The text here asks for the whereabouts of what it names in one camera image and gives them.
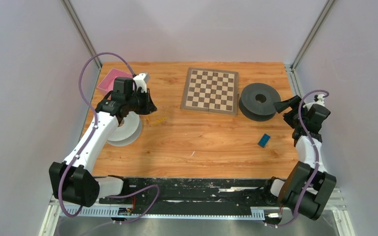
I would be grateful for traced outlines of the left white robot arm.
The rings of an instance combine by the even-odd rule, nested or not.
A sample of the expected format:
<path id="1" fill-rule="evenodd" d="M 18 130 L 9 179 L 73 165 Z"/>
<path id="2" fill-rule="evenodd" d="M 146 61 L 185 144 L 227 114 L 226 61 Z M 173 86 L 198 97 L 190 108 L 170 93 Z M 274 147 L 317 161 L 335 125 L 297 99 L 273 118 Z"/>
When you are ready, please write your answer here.
<path id="1" fill-rule="evenodd" d="M 98 199 L 112 196 L 120 204 L 129 201 L 131 190 L 121 177 L 94 177 L 91 172 L 109 136 L 131 114 L 149 115 L 157 111 L 147 87 L 149 74 L 118 77 L 93 111 L 93 120 L 73 151 L 63 162 L 53 162 L 49 177 L 59 201 L 91 207 Z"/>

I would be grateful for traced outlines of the black cable spool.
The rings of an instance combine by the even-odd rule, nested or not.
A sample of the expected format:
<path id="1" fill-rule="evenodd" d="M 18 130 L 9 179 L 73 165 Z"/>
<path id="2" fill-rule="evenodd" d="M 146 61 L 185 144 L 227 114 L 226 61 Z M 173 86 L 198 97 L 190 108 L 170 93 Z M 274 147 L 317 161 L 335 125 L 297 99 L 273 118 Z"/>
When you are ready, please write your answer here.
<path id="1" fill-rule="evenodd" d="M 251 120 L 267 121 L 276 114 L 275 102 L 281 102 L 281 97 L 272 86 L 252 83 L 242 90 L 239 108 L 243 115 Z"/>

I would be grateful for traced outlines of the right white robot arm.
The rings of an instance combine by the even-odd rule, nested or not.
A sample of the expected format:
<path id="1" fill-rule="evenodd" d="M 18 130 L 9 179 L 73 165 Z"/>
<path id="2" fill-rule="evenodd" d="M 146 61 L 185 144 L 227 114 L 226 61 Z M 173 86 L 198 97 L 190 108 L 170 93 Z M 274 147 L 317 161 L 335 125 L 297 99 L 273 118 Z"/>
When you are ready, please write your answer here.
<path id="1" fill-rule="evenodd" d="M 323 165 L 321 147 L 322 123 L 331 112 L 325 107 L 326 94 L 317 94 L 305 103 L 296 95 L 273 104 L 276 112 L 293 128 L 292 138 L 298 161 L 286 180 L 272 177 L 265 182 L 261 198 L 267 205 L 279 204 L 291 210 L 294 217 L 303 215 L 317 220 L 336 186 L 337 179 Z"/>

